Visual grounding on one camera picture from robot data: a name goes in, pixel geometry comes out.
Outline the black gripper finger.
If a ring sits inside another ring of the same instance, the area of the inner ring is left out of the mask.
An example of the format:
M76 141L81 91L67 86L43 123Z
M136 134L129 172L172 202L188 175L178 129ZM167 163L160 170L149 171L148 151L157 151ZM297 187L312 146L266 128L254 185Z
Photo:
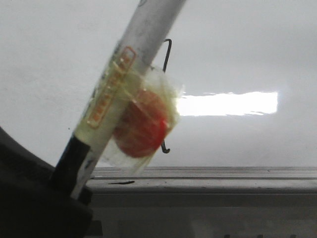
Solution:
M49 187L53 166L0 131L0 236L83 238L92 222L92 192L79 199Z

